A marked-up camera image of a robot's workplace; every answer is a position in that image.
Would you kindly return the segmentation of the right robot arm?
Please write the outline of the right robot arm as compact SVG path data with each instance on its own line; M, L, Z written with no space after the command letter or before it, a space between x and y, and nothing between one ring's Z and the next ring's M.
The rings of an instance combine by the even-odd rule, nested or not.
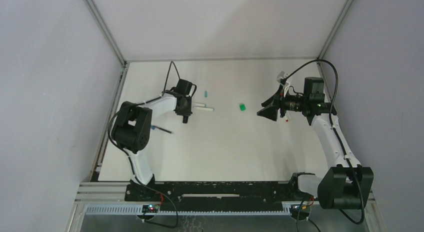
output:
M337 112L326 100L324 80L306 77L303 92L290 94L288 79L277 77L279 88L261 104L257 115L272 121L287 112L301 113L317 135L328 171L323 177L314 173L294 173L290 182L299 193L318 199L328 210L360 210L366 206L374 180L370 167L362 166L350 149L337 122Z

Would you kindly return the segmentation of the green square cap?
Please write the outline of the green square cap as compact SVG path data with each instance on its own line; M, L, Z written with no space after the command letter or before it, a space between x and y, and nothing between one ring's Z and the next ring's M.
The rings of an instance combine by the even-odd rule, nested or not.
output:
M245 111L245 110L246 110L246 106L245 106L245 104L244 104L244 103L240 103L240 104L239 104L239 109L240 109L241 111Z

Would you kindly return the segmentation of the white pen red end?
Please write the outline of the white pen red end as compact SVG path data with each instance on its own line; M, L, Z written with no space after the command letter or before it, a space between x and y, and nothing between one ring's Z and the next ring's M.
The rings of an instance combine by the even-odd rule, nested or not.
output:
M287 112L285 113L285 121L286 121L286 122L289 122L290 120L291 120L291 117L290 117L289 112L287 111Z

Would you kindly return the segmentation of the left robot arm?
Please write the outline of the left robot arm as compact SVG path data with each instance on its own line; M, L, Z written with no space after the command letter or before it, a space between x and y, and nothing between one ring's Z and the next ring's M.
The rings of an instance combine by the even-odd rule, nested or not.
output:
M112 116L107 127L109 141L128 159L131 180L146 186L154 177L147 153L143 150L150 140L152 120L168 112L182 117L187 124L192 112L192 98L197 85L179 79L176 86L166 89L158 97L134 103L125 101Z

